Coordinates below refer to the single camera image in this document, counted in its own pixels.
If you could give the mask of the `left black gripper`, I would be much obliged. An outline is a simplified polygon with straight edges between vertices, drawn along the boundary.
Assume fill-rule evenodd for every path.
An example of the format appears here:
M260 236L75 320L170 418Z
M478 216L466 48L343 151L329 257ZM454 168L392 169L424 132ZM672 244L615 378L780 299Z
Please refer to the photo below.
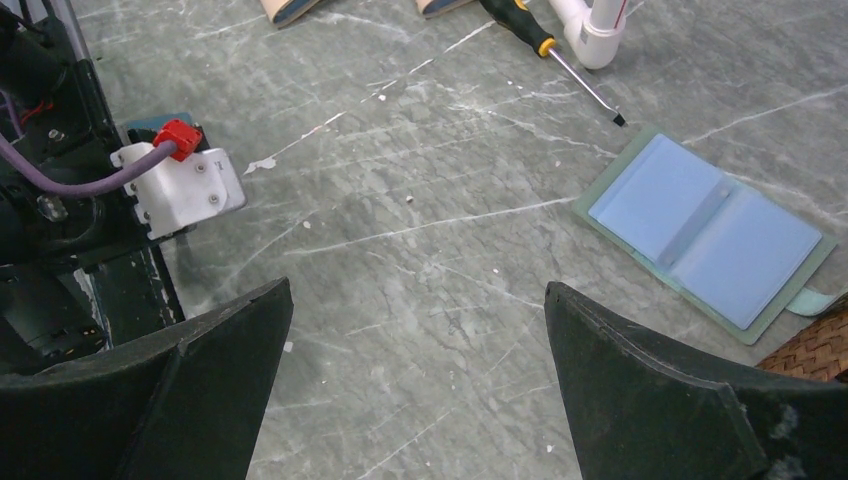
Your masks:
M67 1L1 5L1 367L40 371L182 322L160 244L107 189L117 125Z

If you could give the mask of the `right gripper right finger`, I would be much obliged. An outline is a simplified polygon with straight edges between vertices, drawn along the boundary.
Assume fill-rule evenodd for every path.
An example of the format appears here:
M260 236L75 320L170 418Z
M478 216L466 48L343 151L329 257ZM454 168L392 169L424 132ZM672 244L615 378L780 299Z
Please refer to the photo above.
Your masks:
M550 282L544 311L586 479L843 479L847 388L729 361Z

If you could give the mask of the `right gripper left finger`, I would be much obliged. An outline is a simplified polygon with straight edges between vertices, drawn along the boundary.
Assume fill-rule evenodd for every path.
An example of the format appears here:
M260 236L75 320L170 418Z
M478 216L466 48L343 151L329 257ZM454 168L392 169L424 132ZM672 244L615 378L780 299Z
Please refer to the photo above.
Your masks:
M37 374L1 378L5 479L242 479L293 316L287 278Z

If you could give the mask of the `teal blue card holder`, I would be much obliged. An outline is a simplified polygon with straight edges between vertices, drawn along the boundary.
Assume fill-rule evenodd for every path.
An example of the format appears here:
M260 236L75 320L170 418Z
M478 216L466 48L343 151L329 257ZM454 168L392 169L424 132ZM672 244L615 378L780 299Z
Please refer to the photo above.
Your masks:
M128 121L124 127L127 137L131 143L152 142L161 128L169 121L179 119L180 121L197 127L197 123L187 112L169 113L143 119Z

